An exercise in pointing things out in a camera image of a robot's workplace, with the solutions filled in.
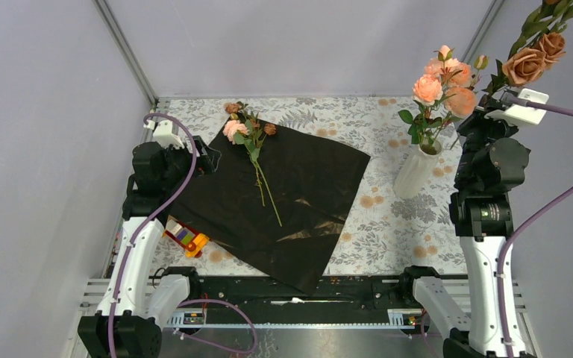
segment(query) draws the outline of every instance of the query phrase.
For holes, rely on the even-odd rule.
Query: artificial flower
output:
[[[475,94],[464,87],[452,87],[445,94],[448,98],[444,100],[446,110],[458,118],[466,118],[475,109]]]
[[[537,81],[545,70],[545,52],[523,48],[502,65],[502,72],[513,86],[524,86]]]
[[[431,106],[442,97],[442,86],[438,78],[423,75],[414,84],[414,98],[424,105]]]

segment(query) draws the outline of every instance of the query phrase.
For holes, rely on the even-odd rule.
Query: pink flower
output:
[[[454,77],[451,78],[451,80],[449,80],[451,84],[461,87],[468,87],[469,84],[471,84],[471,66],[461,62],[458,66],[455,66],[450,71],[452,73],[456,71],[462,71],[458,72],[457,75],[455,75]]]
[[[442,86],[438,78],[423,75],[414,84],[414,98],[421,103],[431,106],[442,97]]]
[[[238,121],[228,121],[227,123],[225,123],[225,128],[223,128],[223,134],[229,139],[230,142],[232,142],[232,144],[236,143],[234,141],[234,134],[236,134],[236,132],[240,132],[241,134],[247,135],[248,133],[247,126]]]
[[[425,66],[425,74],[431,77],[438,78],[442,73],[442,62],[438,61],[437,58],[432,58],[429,63]]]
[[[475,109],[475,94],[464,87],[452,87],[447,90],[445,109],[450,110],[458,118],[466,118]]]

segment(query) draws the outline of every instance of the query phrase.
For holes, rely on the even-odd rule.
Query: flower bud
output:
[[[489,65],[489,57],[481,54],[480,56],[477,57],[477,60],[473,64],[473,67],[475,67],[476,69],[485,69],[486,66],[488,65]]]

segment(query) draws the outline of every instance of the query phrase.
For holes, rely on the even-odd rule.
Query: black cloth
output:
[[[244,145],[222,130],[216,173],[193,178],[170,215],[240,260],[310,295],[331,258],[370,156],[333,140],[276,126],[258,162],[278,208],[280,227]]]

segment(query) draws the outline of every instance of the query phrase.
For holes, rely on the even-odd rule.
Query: floral tablecloth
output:
[[[178,99],[168,114],[209,143],[227,115],[227,99]],[[449,221],[449,195],[460,157],[452,127],[439,139],[443,151],[423,190],[412,199],[392,191],[401,164],[413,150],[407,125],[396,114],[418,111],[412,98],[241,98],[260,118],[350,145],[371,156],[357,197],[325,274],[398,274],[409,265],[433,266],[441,274],[466,271],[464,256]],[[162,238],[151,272],[159,267],[195,266],[202,275],[263,275],[210,242],[203,256],[187,258],[172,240]]]

